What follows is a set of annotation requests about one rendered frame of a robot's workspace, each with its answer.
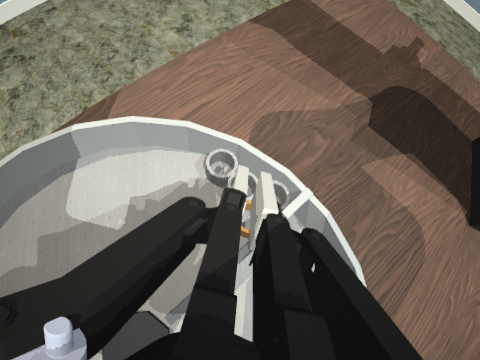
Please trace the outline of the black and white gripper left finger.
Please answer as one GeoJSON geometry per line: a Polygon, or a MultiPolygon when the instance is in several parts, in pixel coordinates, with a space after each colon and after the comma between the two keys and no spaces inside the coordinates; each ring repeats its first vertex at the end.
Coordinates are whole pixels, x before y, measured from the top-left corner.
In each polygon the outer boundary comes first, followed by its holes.
{"type": "Polygon", "coordinates": [[[184,197],[64,276],[1,297],[0,360],[91,359],[196,244],[207,246],[171,360],[232,360],[248,172],[238,166],[218,207],[184,197]]]}

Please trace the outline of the bronze bushing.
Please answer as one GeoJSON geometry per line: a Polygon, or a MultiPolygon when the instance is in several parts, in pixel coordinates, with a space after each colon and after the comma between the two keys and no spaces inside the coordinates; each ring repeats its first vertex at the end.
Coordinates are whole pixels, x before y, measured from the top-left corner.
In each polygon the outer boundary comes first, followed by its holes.
{"type": "MultiPolygon", "coordinates": [[[[245,209],[244,210],[250,210],[251,211],[251,201],[247,201],[245,209]]],[[[250,230],[247,230],[241,226],[241,234],[240,236],[242,237],[250,237],[250,230]]]]}

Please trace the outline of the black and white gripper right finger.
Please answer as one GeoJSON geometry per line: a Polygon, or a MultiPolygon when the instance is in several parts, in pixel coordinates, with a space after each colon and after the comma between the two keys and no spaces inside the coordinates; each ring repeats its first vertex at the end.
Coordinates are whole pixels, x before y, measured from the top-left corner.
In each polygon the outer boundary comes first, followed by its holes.
{"type": "Polygon", "coordinates": [[[262,171],[250,250],[253,342],[280,342],[282,360],[423,360],[322,233],[291,229],[262,171]]]}

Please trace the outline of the grey metal ring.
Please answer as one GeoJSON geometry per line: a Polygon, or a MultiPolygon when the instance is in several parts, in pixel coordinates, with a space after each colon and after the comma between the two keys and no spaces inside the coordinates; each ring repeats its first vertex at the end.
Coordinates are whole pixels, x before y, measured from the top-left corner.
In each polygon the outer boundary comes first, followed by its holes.
{"type": "MultiPolygon", "coordinates": [[[[230,178],[228,180],[228,183],[227,183],[227,187],[231,188],[231,185],[234,183],[235,176],[236,176],[236,172],[230,176],[230,178]]],[[[253,198],[253,195],[254,195],[254,192],[255,192],[255,189],[256,189],[256,186],[257,186],[257,182],[258,182],[258,179],[256,178],[256,176],[254,174],[252,174],[251,172],[249,172],[248,173],[248,185],[252,190],[252,196],[247,197],[247,201],[252,201],[252,198],[253,198]]]]}
{"type": "Polygon", "coordinates": [[[273,185],[274,185],[275,194],[278,196],[280,200],[281,209],[283,210],[289,204],[289,200],[290,200],[289,191],[287,187],[281,182],[273,181],[273,185]]]}
{"type": "Polygon", "coordinates": [[[237,171],[237,167],[238,167],[237,157],[234,155],[233,152],[229,151],[228,149],[222,149],[222,148],[216,149],[212,151],[207,157],[206,176],[208,180],[214,185],[224,186],[224,185],[227,185],[230,176],[237,171]],[[229,166],[233,170],[230,173],[224,174],[224,175],[213,172],[213,170],[210,168],[211,165],[219,161],[229,164],[229,166]]]}

